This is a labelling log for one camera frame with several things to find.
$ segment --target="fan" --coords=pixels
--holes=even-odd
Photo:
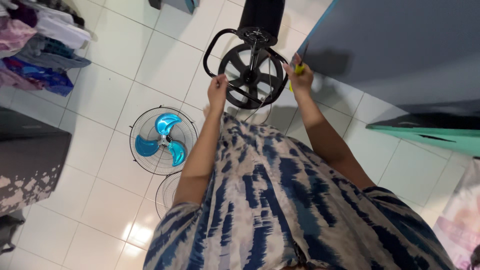
[[[181,173],[175,173],[167,176],[156,191],[156,211],[161,219],[165,216],[166,212],[172,208],[173,198],[175,197],[175,192],[179,185],[180,175]]]
[[[159,175],[181,171],[197,140],[192,121],[168,107],[148,110],[131,128],[130,149],[135,161]]]

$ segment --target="clothes pile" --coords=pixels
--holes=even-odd
[[[91,39],[84,24],[62,0],[0,0],[0,86],[67,96],[67,70],[91,63],[74,53]]]

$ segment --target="blue and white shirt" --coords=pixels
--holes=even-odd
[[[381,187],[359,190],[301,142],[225,114],[201,205],[174,206],[145,270],[455,269],[422,218]]]

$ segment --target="fan cage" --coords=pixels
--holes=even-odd
[[[163,219],[167,211],[172,208],[173,199],[180,181],[180,175],[180,172],[169,175],[162,181],[160,186],[158,186],[155,202],[156,212],[160,219]]]
[[[158,151],[150,156],[143,157],[135,150],[135,139],[140,135],[145,140],[158,140],[160,134],[155,130],[155,120],[160,114],[173,113],[180,117],[181,122],[175,124],[170,130],[170,136],[174,141],[181,143],[185,148],[185,155],[188,156],[197,141],[197,131],[193,122],[181,111],[170,107],[158,107],[144,112],[135,121],[130,131],[130,151],[134,161],[145,170],[157,175],[171,175],[180,172],[185,162],[173,167],[173,157],[167,147],[160,145]]]

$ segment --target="wire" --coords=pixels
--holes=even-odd
[[[270,61],[271,61],[271,59],[270,59],[270,53],[269,53],[268,54],[268,83],[270,85],[270,93],[262,100],[262,103],[260,104],[260,106],[256,110],[254,110],[252,112],[252,114],[249,117],[247,117],[247,119],[245,119],[245,122],[247,122],[247,120],[262,107],[262,105],[265,103],[265,100],[267,100],[267,97],[269,97],[272,94],[273,89],[272,89],[272,77],[270,75]],[[270,103],[270,111],[268,112],[267,117],[265,118],[265,120],[262,123],[265,123],[265,121],[267,121],[271,112],[272,112],[272,104]]]

